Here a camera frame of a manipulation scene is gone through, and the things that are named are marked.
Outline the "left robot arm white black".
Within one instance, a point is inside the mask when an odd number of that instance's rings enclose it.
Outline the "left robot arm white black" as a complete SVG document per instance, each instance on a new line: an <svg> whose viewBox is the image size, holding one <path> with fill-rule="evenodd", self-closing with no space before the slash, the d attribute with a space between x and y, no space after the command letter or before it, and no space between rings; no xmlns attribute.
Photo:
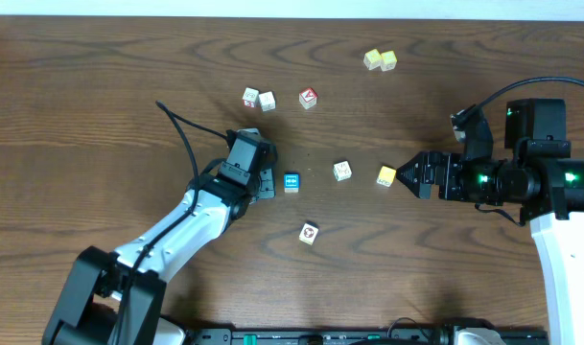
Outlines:
<svg viewBox="0 0 584 345"><path fill-rule="evenodd" d="M241 218L278 158L268 140L242 134L216 175L202 172L173 211L112 252L90 246L74 261L42 341L153 344L168 283Z"/></svg>

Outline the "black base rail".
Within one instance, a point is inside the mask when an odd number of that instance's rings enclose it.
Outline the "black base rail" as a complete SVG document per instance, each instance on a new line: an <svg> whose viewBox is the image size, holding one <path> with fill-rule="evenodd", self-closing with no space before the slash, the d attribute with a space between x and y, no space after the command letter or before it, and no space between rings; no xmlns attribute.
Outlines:
<svg viewBox="0 0 584 345"><path fill-rule="evenodd" d="M382 329L195 329L190 345L346 344L515 344L548 345L548 333L534 328L497 328L480 318L453 318L423 325L408 317Z"/></svg>

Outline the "white green wooden block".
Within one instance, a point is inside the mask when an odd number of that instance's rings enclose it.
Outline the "white green wooden block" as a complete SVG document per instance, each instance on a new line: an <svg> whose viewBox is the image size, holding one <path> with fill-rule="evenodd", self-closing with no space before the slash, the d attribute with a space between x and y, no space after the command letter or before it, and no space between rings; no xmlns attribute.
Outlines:
<svg viewBox="0 0 584 345"><path fill-rule="evenodd" d="M348 161L341 161L333 166L333 174L337 181L342 181L352 176L352 170Z"/></svg>

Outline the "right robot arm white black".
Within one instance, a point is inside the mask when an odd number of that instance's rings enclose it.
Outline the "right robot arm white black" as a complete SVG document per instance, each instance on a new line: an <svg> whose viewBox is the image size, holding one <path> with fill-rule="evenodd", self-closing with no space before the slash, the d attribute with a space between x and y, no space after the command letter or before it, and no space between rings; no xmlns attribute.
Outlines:
<svg viewBox="0 0 584 345"><path fill-rule="evenodd" d="M571 157L566 105L522 99L506 106L504 145L510 159L493 158L493 138L481 113L456 130L461 153L421 151L396 178L416 197L438 186L443 200L470 202L483 213L505 203L520 207L543 270L549 341L584 344L584 159Z"/></svg>

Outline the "red letter A block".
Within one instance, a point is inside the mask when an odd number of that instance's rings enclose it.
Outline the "red letter A block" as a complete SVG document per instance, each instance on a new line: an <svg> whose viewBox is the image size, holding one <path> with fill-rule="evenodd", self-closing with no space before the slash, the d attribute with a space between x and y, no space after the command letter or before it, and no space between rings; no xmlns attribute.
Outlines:
<svg viewBox="0 0 584 345"><path fill-rule="evenodd" d="M305 108L309 109L317 104L318 96L313 88L308 87L299 93L299 102Z"/></svg>

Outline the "pale yellow far block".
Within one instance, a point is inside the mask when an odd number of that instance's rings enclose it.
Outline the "pale yellow far block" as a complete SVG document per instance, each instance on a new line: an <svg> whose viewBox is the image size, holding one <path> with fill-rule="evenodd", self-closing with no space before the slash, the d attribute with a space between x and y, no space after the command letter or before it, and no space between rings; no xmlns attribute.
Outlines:
<svg viewBox="0 0 584 345"><path fill-rule="evenodd" d="M364 54L363 64L368 70L374 70L382 65L382 55L377 49L372 49Z"/></svg>

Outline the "brown circle wooden block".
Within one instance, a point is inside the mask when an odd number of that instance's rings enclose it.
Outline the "brown circle wooden block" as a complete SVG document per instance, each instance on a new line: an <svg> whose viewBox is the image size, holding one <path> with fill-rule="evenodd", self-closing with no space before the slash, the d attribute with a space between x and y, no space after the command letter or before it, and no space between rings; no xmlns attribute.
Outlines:
<svg viewBox="0 0 584 345"><path fill-rule="evenodd" d="M318 232L319 229L316 226L313 226L310 223L305 223L300 231L299 240L301 242L312 245Z"/></svg>

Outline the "white red wooden block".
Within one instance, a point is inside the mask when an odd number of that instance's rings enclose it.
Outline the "white red wooden block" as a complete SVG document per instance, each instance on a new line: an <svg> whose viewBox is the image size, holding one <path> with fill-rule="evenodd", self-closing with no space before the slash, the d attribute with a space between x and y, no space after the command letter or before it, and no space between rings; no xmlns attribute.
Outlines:
<svg viewBox="0 0 584 345"><path fill-rule="evenodd" d="M242 97L243 104L245 107L255 108L259 102L259 91L247 87Z"/></svg>

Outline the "yellow block near centre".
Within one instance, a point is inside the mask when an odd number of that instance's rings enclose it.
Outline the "yellow block near centre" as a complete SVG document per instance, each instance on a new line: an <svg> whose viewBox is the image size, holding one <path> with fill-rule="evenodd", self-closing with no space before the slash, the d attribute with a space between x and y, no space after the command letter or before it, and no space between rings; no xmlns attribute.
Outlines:
<svg viewBox="0 0 584 345"><path fill-rule="evenodd" d="M376 182L379 185L390 187L396 176L396 170L388 166L382 166Z"/></svg>

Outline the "yellow far right block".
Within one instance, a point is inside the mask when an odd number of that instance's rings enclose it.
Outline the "yellow far right block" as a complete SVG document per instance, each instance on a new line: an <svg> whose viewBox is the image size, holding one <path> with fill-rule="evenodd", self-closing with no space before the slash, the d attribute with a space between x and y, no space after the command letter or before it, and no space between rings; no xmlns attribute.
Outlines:
<svg viewBox="0 0 584 345"><path fill-rule="evenodd" d="M398 58L393 51L381 53L382 63L380 68L383 72L393 70L396 67Z"/></svg>

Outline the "white letter wooden block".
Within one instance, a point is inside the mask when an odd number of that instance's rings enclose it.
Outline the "white letter wooden block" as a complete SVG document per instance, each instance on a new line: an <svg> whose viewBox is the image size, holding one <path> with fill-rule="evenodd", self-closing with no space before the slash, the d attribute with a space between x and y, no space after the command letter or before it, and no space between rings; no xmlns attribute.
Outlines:
<svg viewBox="0 0 584 345"><path fill-rule="evenodd" d="M269 91L258 95L259 103L264 112L271 111L276 108L276 100L274 94Z"/></svg>

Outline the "blue top wooden block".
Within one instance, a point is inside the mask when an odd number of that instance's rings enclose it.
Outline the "blue top wooden block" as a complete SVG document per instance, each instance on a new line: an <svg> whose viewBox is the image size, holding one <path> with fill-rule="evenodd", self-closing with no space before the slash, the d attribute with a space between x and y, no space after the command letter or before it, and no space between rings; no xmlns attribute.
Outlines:
<svg viewBox="0 0 584 345"><path fill-rule="evenodd" d="M298 193L300 188L300 175L298 173L284 174L284 191L286 193Z"/></svg>

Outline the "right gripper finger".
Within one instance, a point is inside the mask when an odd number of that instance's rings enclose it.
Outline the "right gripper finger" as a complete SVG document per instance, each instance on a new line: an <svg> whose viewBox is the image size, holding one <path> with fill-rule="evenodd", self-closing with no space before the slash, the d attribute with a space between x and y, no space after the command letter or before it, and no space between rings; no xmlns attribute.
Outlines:
<svg viewBox="0 0 584 345"><path fill-rule="evenodd" d="M424 172L426 169L430 169L432 167L431 154L430 150L419 151L407 163L400 166L397 172Z"/></svg>
<svg viewBox="0 0 584 345"><path fill-rule="evenodd" d="M430 198L434 174L432 172L403 172L400 181L417 197Z"/></svg>

